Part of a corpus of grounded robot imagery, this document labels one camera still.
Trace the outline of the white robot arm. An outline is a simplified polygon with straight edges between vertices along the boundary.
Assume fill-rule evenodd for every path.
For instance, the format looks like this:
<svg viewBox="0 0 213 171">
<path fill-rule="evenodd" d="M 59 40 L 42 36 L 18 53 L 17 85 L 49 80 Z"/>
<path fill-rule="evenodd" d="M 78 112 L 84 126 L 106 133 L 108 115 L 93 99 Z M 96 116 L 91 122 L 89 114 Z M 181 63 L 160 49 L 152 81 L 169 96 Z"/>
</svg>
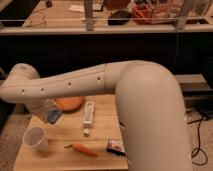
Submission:
<svg viewBox="0 0 213 171">
<path fill-rule="evenodd" d="M 41 78 L 20 63 L 0 99 L 34 110 L 46 99 L 113 94 L 129 171 L 193 171 L 186 109 L 175 76 L 160 64 L 124 61 Z"/>
</svg>

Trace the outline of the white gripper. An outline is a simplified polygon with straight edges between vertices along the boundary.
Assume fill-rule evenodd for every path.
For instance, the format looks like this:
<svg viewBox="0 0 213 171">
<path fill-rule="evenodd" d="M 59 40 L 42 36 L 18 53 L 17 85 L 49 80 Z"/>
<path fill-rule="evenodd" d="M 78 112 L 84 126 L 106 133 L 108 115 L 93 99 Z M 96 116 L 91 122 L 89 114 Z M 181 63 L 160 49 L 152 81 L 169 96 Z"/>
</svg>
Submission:
<svg viewBox="0 0 213 171">
<path fill-rule="evenodd" d="M 54 107 L 51 99 L 32 100 L 25 103 L 27 110 L 40 119 L 43 123 L 47 123 L 48 110 Z"/>
</svg>

